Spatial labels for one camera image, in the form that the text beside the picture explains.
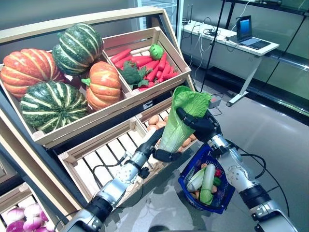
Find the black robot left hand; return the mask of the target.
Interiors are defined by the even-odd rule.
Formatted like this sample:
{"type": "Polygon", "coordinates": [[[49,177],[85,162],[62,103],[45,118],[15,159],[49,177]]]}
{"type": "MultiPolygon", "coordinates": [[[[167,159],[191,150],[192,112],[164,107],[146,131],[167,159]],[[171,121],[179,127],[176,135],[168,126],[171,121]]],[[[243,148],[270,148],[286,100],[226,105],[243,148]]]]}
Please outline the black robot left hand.
{"type": "Polygon", "coordinates": [[[162,137],[164,129],[165,127],[155,130],[149,139],[136,149],[135,153],[143,154],[146,159],[153,154],[155,159],[162,162],[173,162],[179,159],[182,156],[181,152],[171,153],[162,149],[155,149],[154,145],[162,137]]]}

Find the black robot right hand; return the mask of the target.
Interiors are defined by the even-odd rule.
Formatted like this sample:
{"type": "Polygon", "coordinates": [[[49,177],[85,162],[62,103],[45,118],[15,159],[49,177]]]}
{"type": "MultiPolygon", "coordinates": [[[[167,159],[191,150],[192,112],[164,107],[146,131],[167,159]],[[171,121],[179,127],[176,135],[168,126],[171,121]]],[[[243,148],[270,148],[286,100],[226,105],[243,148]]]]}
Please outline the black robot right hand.
{"type": "Polygon", "coordinates": [[[176,113],[185,125],[194,130],[194,136],[199,141],[207,143],[214,136],[222,135],[220,124],[209,110],[203,117],[193,116],[181,107],[177,108],[176,113]]]}

